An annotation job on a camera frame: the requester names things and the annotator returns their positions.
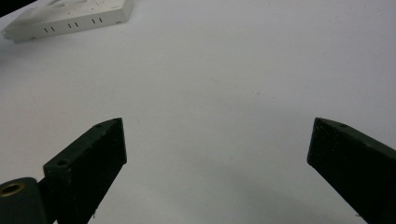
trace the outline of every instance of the screw hole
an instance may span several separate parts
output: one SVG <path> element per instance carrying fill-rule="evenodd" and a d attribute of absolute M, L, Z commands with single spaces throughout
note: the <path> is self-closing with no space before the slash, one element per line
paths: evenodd
<path fill-rule="evenodd" d="M 7 197 L 18 193 L 24 188 L 23 183 L 11 183 L 0 190 L 0 197 Z"/>
<path fill-rule="evenodd" d="M 69 164 L 69 160 L 63 159 L 58 161 L 56 164 L 58 164 L 59 166 L 66 166 L 67 164 Z"/>

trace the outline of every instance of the white plastic object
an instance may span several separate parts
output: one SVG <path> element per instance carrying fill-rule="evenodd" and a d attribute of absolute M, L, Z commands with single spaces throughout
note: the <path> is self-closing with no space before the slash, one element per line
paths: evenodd
<path fill-rule="evenodd" d="M 14 42 L 64 35 L 127 22 L 133 0 L 77 0 L 30 8 L 4 29 Z"/>

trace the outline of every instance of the white surface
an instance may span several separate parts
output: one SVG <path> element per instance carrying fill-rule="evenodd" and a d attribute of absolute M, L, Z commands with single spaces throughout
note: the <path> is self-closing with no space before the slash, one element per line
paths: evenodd
<path fill-rule="evenodd" d="M 5 38 L 22 42 L 64 35 L 128 21 L 133 0 L 77 0 L 25 10 L 5 30 Z"/>
<path fill-rule="evenodd" d="M 91 223 L 364 223 L 306 154 L 315 117 L 396 148 L 395 10 L 139 0 L 118 26 L 1 40 L 0 181 L 122 117 L 129 161 Z"/>

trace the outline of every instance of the white table surface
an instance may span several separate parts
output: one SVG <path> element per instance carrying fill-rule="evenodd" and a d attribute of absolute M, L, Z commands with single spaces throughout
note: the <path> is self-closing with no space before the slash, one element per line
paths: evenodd
<path fill-rule="evenodd" d="M 306 155 L 316 117 L 396 148 L 395 24 L 394 0 L 135 0 L 124 24 L 1 39 L 0 182 L 121 117 L 90 223 L 365 223 Z"/>

